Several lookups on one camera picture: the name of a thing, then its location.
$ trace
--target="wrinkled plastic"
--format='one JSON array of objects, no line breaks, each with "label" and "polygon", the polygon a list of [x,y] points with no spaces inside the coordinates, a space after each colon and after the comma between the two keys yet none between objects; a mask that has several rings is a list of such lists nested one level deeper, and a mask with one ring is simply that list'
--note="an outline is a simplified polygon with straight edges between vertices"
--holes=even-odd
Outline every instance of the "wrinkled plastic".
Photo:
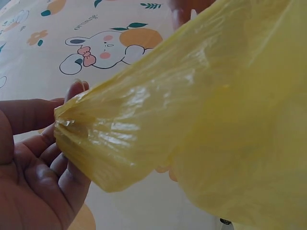
[{"label": "wrinkled plastic", "polygon": [[307,224],[307,3],[218,0],[135,65],[55,111],[57,144],[107,192],[170,162],[200,208]]}]

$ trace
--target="green leaf print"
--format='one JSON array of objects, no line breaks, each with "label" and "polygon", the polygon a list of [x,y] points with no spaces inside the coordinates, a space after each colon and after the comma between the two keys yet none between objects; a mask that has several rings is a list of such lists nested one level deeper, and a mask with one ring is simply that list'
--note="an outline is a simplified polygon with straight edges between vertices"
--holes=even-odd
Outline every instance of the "green leaf print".
[{"label": "green leaf print", "polygon": [[161,8],[162,4],[158,3],[141,3],[142,6],[145,6],[145,9],[155,10]]},{"label": "green leaf print", "polygon": [[94,2],[94,6],[95,6],[95,8],[98,6],[98,4],[99,3],[101,3],[102,2],[102,0],[96,0],[95,2]]},{"label": "green leaf print", "polygon": [[124,30],[129,30],[129,29],[118,27],[118,28],[111,28],[110,30],[124,31]]},{"label": "green leaf print", "polygon": [[145,23],[131,23],[130,25],[128,25],[128,27],[131,27],[131,28],[141,28],[141,27],[144,27],[148,24],[145,24]]}]

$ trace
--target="finger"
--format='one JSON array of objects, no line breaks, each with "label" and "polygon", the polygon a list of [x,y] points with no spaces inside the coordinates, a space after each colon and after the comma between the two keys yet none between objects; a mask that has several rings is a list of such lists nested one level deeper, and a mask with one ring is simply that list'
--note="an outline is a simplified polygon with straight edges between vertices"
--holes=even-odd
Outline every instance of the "finger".
[{"label": "finger", "polygon": [[55,143],[55,138],[53,135],[54,125],[48,126],[40,135],[35,135],[28,138],[22,143],[27,146],[28,149],[36,156],[40,157],[42,152],[44,152],[49,146]]},{"label": "finger", "polygon": [[53,226],[51,229],[67,229],[75,218],[76,213],[70,207],[65,196],[63,196],[58,186],[57,176],[37,158],[28,165],[24,175],[30,188],[59,218],[61,226]]},{"label": "finger", "polygon": [[69,161],[67,169],[59,179],[59,187],[74,213],[81,209],[90,183],[91,181]]},{"label": "finger", "polygon": [[0,110],[10,122],[14,135],[45,128],[54,122],[53,111],[62,105],[63,99],[41,99],[0,102]]},{"label": "finger", "polygon": [[57,144],[54,143],[40,155],[39,159],[50,167],[52,162],[60,155],[60,153],[61,150],[59,150]]},{"label": "finger", "polygon": [[186,0],[168,0],[168,6],[172,11],[174,29],[178,29],[191,19],[192,5]]},{"label": "finger", "polygon": [[[86,83],[76,82],[74,88],[68,91],[65,100],[69,100],[83,90],[88,90],[89,86]],[[78,213],[85,201],[91,181],[70,161],[68,161],[64,173],[62,173],[63,166],[64,161],[59,160],[59,163],[55,163],[52,168],[58,171],[58,174],[62,174],[59,179],[59,187],[74,213]]]},{"label": "finger", "polygon": [[69,99],[72,97],[82,93],[85,89],[85,85],[83,84],[82,81],[76,81],[71,87],[69,88],[66,97],[65,97],[65,102],[67,102]]},{"label": "finger", "polygon": [[50,168],[60,178],[67,169],[68,159],[61,153],[51,164]]}]

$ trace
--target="fingernail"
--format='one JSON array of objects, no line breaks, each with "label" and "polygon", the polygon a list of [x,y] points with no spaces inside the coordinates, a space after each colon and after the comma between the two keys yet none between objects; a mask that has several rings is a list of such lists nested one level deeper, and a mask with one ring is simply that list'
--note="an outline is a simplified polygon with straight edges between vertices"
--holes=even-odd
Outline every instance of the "fingernail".
[{"label": "fingernail", "polygon": [[73,84],[81,84],[81,85],[82,85],[83,91],[85,91],[84,82],[85,82],[85,81],[81,81],[80,79],[76,78],[76,79],[74,80],[74,83],[73,83]]},{"label": "fingernail", "polygon": [[82,83],[83,83],[84,91],[90,88],[90,85],[89,85],[89,83],[87,81],[83,81]]},{"label": "fingernail", "polygon": [[73,80],[73,82],[72,82],[72,84],[77,84],[77,83],[80,83],[80,84],[82,84],[82,81],[80,80],[80,79],[74,79]]}]

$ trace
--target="cartoon print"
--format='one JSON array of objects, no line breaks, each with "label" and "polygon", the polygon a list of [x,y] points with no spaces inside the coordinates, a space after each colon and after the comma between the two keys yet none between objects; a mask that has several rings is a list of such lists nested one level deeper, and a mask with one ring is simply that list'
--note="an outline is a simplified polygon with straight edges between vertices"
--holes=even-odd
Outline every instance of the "cartoon print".
[{"label": "cartoon print", "polygon": [[5,85],[6,80],[7,80],[6,76],[0,78],[0,89]]},{"label": "cartoon print", "polygon": [[11,29],[15,28],[19,24],[24,23],[25,20],[27,20],[28,16],[29,16],[29,11],[22,10],[14,18],[5,21],[2,24],[2,29],[0,30],[0,35],[2,33],[10,31]]},{"label": "cartoon print", "polygon": [[145,9],[155,10],[161,8],[163,4],[158,3],[141,3],[142,6],[145,7]]},{"label": "cartoon print", "polygon": [[1,51],[4,48],[5,45],[6,45],[6,42],[0,41],[0,53],[1,53]]},{"label": "cartoon print", "polygon": [[49,3],[47,10],[41,12],[43,17],[54,15],[60,12],[66,4],[66,0],[54,0],[52,3]]},{"label": "cartoon print", "polygon": [[133,64],[163,40],[155,30],[137,28],[144,25],[147,24],[132,23],[127,28],[113,28],[114,31],[103,31],[90,38],[67,39],[67,45],[80,48],[61,63],[60,71],[66,75],[74,75],[83,67],[109,69],[120,62]]},{"label": "cartoon print", "polygon": [[94,1],[94,6],[95,6],[95,8],[98,6],[98,4],[99,3],[101,3],[102,2],[102,0],[95,0]]},{"label": "cartoon print", "polygon": [[168,172],[168,175],[169,175],[169,178],[174,181],[174,182],[178,182],[175,174],[174,174],[174,171],[172,169],[172,167],[169,165],[167,167],[163,167],[163,166],[159,166],[155,169],[157,171],[157,173],[165,173],[165,172]]},{"label": "cartoon print", "polygon": [[31,37],[27,40],[27,44],[29,44],[30,46],[33,46],[35,44],[41,46],[43,44],[42,38],[46,37],[47,35],[48,35],[47,30],[33,33],[31,34]]}]

